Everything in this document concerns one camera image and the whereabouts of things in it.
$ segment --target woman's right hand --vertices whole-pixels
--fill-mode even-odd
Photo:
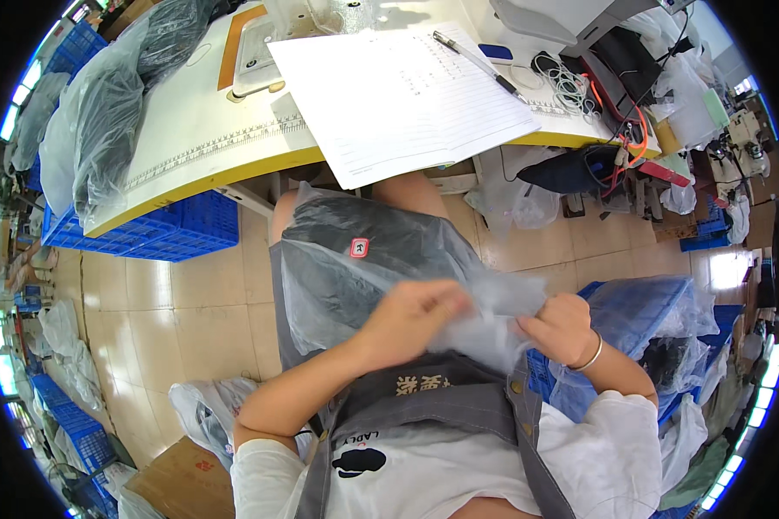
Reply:
[[[540,353],[571,368],[586,365],[600,344],[592,330],[589,304],[574,294],[547,299],[535,317],[517,317],[517,323]]]

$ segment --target black cable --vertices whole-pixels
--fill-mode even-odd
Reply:
[[[680,41],[681,41],[681,38],[683,38],[683,37],[684,37],[684,33],[686,32],[686,30],[687,30],[687,26],[689,25],[689,19],[690,19],[690,17],[692,17],[692,15],[693,15],[693,14],[695,14],[695,9],[694,9],[694,8],[693,8],[693,12],[692,12],[692,13],[687,13],[687,8],[686,8],[686,7],[684,7],[684,8],[683,8],[683,9],[681,9],[681,10],[682,10],[682,11],[684,11],[684,14],[685,14],[685,15],[687,15],[687,19],[686,19],[686,20],[684,20],[684,28],[683,28],[683,29],[681,29],[681,34],[679,34],[679,35],[678,35],[678,39],[677,39],[677,40],[675,40],[675,46],[674,46],[674,47],[672,47],[672,50],[671,50],[671,51],[670,51],[670,53],[667,55],[667,57],[666,57],[666,59],[664,60],[664,62],[663,62],[663,63],[661,63],[661,65],[660,65],[660,70],[658,70],[658,76],[654,78],[654,81],[652,81],[652,84],[650,85],[650,87],[649,87],[649,88],[647,88],[646,90],[644,90],[644,93],[643,93],[643,94],[641,94],[641,97],[639,97],[639,98],[638,98],[638,99],[637,99],[637,100],[636,100],[636,101],[635,101],[635,102],[632,104],[632,108],[630,108],[630,109],[629,109],[629,111],[628,111],[628,112],[626,112],[626,115],[624,115],[624,116],[623,116],[623,120],[622,120],[622,121],[621,121],[621,123],[618,125],[618,127],[617,127],[617,130],[615,131],[615,134],[614,134],[614,135],[613,135],[613,136],[612,136],[612,137],[611,137],[611,138],[610,138],[610,139],[609,139],[607,142],[611,142],[612,140],[615,140],[615,139],[617,138],[617,136],[621,134],[621,131],[622,131],[622,130],[623,130],[623,128],[624,128],[624,122],[626,121],[626,119],[629,117],[629,115],[631,115],[631,113],[634,111],[634,109],[638,107],[638,104],[639,104],[639,103],[640,103],[640,102],[641,102],[641,101],[644,99],[644,97],[646,97],[646,94],[648,94],[648,93],[650,92],[650,90],[652,90],[652,87],[654,87],[654,84],[658,82],[658,78],[660,77],[661,73],[664,71],[664,67],[666,67],[666,62],[670,60],[670,57],[673,57],[673,56],[675,56],[675,54],[677,53],[677,51],[678,51],[678,42],[680,42]]]

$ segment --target person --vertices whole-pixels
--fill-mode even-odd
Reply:
[[[41,240],[35,240],[25,251],[18,254],[11,264],[0,256],[0,292],[13,295],[26,285],[47,285],[54,287],[52,282],[42,280],[36,272],[51,270],[46,267],[32,266],[34,256],[45,256],[48,266],[58,263],[58,251],[53,247],[42,246]]]
[[[392,207],[387,210],[448,219],[421,173],[376,183],[373,199]],[[459,354],[425,353],[443,327],[473,311],[454,279],[400,282],[352,338],[296,355],[282,326],[279,267],[280,238],[295,205],[296,195],[287,193],[271,224],[284,371],[249,395],[233,430],[238,518],[643,518],[654,512],[661,479],[654,385],[592,330],[582,298],[560,294],[536,316],[516,319],[543,355],[581,369],[591,381],[599,395],[581,423],[530,391],[524,356],[512,374],[502,375]],[[323,430],[307,466],[295,435],[315,415]]]

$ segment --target ballpoint pen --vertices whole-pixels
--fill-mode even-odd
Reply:
[[[487,64],[485,64],[484,61],[480,60],[478,57],[475,57],[468,49],[456,43],[455,40],[451,40],[450,38],[446,37],[439,31],[433,31],[433,39],[441,43],[451,51],[455,52],[456,54],[461,54],[462,56],[466,57],[476,67],[482,69],[483,72],[487,73],[488,76],[492,77],[497,83],[499,83],[499,85],[505,90],[507,90],[509,94],[516,97],[526,105],[528,104],[528,101],[526,101],[525,98],[522,97],[522,94],[520,94],[517,91],[517,88],[514,85],[512,85],[510,81],[505,79],[502,76],[502,74],[499,74],[493,68],[490,68]]]

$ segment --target white paper sheet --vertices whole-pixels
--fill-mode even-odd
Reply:
[[[465,160],[540,129],[528,106],[433,30],[488,61],[452,22],[269,44],[344,189]]]

